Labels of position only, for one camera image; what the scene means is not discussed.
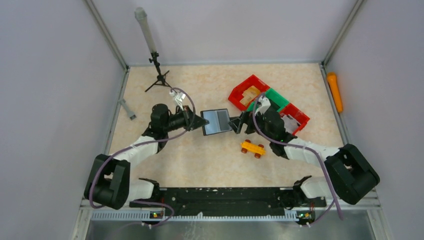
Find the black leather card holder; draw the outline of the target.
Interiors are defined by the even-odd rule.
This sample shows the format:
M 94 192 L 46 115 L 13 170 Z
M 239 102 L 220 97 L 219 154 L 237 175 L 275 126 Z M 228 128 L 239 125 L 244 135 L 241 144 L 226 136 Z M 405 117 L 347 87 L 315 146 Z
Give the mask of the black leather card holder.
M 227 108 L 203 110 L 200 116 L 208 121 L 208 124 L 202 127 L 204 136 L 221 134 L 232 131 L 230 115 Z

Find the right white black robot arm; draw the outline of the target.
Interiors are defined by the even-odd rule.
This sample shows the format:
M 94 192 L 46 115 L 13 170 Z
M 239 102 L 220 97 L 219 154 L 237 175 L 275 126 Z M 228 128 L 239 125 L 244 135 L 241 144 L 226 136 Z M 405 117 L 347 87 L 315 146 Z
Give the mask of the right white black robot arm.
M 261 135 L 278 157 L 321 168 L 322 177 L 310 176 L 298 181 L 300 188 L 293 192 L 293 200 L 299 206 L 307 206 L 318 197 L 332 197 L 335 201 L 355 205 L 381 182 L 378 173 L 354 144 L 330 147 L 303 140 L 286 130 L 285 121 L 272 108 L 264 113 L 243 111 L 240 116 L 231 117 L 229 125 L 236 134 L 246 126 L 246 134 Z

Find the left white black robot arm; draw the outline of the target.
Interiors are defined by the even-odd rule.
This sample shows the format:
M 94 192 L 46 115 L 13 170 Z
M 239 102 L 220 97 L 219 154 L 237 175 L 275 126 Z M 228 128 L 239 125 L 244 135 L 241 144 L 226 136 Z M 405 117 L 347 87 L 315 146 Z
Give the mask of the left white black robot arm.
M 175 113 L 163 103 L 154 105 L 147 129 L 134 143 L 112 155 L 99 154 L 95 157 L 84 198 L 95 209 L 109 207 L 119 210 L 135 200 L 142 200 L 149 207 L 156 206 L 161 194 L 154 189 L 155 183 L 146 179 L 131 182 L 132 169 L 159 153 L 170 140 L 169 132 L 178 129 L 192 131 L 208 123 L 188 105 L 176 107 Z

